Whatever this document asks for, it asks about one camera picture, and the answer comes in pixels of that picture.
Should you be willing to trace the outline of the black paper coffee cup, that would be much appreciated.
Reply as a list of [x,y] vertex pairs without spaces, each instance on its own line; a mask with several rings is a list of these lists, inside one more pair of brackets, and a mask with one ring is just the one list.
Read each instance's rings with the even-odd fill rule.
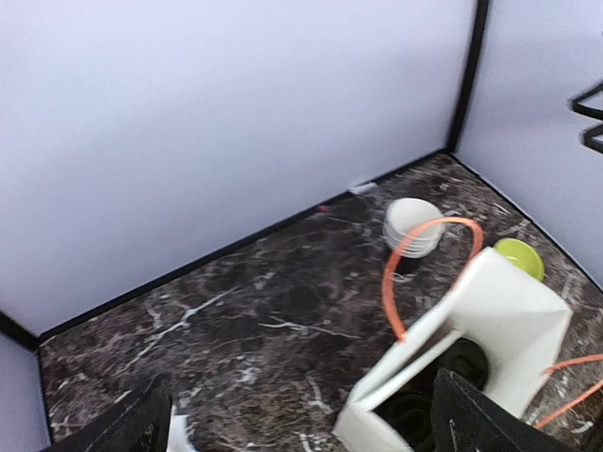
[[458,374],[480,391],[489,378],[490,365],[484,351],[465,338],[458,339],[442,353],[437,365]]
[[388,400],[385,420],[414,451],[433,451],[431,407],[426,395],[397,393]]

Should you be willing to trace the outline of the stack of paper coffee cups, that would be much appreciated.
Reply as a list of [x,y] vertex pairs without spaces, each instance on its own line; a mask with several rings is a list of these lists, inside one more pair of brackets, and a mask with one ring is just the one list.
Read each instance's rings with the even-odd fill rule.
[[[383,241],[387,257],[397,249],[402,239],[418,226],[443,216],[434,204],[418,198],[402,198],[389,203],[383,221]],[[415,233],[403,251],[395,272],[405,275],[415,272],[423,260],[435,250],[445,231],[444,224]]]

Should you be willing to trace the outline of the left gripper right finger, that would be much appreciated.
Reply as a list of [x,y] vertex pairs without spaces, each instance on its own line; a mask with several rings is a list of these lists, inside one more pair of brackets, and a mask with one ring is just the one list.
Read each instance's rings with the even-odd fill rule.
[[515,418],[446,369],[439,370],[434,381],[431,420],[437,451],[573,451]]

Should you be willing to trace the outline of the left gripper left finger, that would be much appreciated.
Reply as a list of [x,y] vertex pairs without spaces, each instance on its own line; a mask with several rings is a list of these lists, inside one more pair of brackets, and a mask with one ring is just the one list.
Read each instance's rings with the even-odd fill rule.
[[148,379],[109,410],[48,451],[165,451],[171,423],[169,377]]

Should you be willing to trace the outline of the single white straw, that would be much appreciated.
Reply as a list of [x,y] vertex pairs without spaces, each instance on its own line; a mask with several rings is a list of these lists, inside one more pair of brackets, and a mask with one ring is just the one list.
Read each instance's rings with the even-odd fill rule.
[[171,416],[167,452],[188,452],[190,449],[187,438],[187,417],[173,414]]

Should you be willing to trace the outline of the white paper gift bag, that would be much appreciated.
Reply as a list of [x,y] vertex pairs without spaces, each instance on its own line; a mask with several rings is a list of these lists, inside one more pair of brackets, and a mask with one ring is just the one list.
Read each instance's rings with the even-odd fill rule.
[[471,219],[472,250],[443,298],[411,327],[395,301],[394,274],[408,246],[442,218],[414,227],[390,255],[383,310],[395,344],[359,380],[338,415],[334,436],[350,451],[439,451],[448,423],[440,419],[453,373],[469,389],[519,420],[555,371],[572,312],[568,304],[496,250]]

